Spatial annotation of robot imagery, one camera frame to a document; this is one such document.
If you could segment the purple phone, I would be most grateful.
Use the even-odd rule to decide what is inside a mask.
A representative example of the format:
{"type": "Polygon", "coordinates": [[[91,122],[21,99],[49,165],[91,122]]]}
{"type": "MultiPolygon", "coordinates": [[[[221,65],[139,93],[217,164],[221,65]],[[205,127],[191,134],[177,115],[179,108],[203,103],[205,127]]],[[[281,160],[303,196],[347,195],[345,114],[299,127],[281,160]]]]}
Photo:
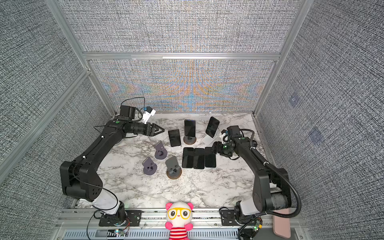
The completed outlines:
{"type": "Polygon", "coordinates": [[[171,147],[181,146],[181,136],[179,129],[169,130],[168,135],[171,147]]]}

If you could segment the blue phone mid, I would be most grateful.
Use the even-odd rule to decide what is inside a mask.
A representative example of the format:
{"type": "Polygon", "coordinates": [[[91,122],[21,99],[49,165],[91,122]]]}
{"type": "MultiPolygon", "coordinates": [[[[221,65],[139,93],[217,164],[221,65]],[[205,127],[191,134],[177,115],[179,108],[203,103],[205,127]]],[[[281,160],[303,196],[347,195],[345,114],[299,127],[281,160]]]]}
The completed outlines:
{"type": "Polygon", "coordinates": [[[206,168],[216,168],[216,155],[212,152],[211,147],[205,147],[205,167],[206,168]]]}

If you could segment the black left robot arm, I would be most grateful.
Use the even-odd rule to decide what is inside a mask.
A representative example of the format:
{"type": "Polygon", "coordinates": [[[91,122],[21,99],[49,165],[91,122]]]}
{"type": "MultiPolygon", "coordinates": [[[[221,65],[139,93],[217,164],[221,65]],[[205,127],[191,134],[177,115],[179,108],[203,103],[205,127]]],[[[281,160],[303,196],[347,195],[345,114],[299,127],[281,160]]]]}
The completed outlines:
{"type": "Polygon", "coordinates": [[[163,133],[164,128],[150,123],[148,119],[155,114],[151,107],[142,112],[138,108],[122,105],[120,114],[103,125],[97,139],[73,161],[65,161],[60,166],[62,190],[64,195],[74,199],[86,200],[93,208],[107,215],[115,215],[123,204],[118,197],[103,186],[97,171],[110,152],[127,134],[154,137],[163,133]]]}

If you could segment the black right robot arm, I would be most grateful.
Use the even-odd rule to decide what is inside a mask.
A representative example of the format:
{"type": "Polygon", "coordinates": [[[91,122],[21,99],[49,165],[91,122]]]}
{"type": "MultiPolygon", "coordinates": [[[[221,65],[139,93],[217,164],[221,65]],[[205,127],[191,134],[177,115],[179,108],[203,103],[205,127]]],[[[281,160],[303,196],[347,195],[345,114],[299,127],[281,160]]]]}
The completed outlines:
{"type": "Polygon", "coordinates": [[[228,139],[224,143],[214,142],[212,152],[229,159],[235,153],[236,159],[244,159],[255,176],[252,197],[235,205],[236,221],[245,224],[254,217],[264,215],[296,217],[302,208],[301,199],[289,182],[287,171],[276,168],[256,149],[253,141],[255,132],[230,126],[226,135],[228,139]]]}

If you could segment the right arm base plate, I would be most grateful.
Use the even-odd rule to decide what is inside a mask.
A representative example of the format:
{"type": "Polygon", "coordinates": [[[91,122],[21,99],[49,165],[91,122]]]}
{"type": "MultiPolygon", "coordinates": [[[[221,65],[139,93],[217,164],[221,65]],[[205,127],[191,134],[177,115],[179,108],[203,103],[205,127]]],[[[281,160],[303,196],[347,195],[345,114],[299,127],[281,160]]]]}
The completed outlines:
{"type": "Polygon", "coordinates": [[[243,226],[253,218],[255,215],[244,216],[242,213],[237,215],[237,212],[233,209],[219,209],[219,214],[221,216],[222,226],[243,226]]]}

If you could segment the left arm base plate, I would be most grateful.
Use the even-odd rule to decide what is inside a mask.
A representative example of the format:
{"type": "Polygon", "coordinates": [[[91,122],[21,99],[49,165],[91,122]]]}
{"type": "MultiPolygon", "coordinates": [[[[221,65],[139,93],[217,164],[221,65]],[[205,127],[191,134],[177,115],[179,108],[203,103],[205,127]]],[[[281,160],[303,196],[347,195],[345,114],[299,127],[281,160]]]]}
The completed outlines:
{"type": "Polygon", "coordinates": [[[138,227],[142,218],[141,210],[125,210],[117,212],[115,215],[102,214],[99,227],[138,227]]]}

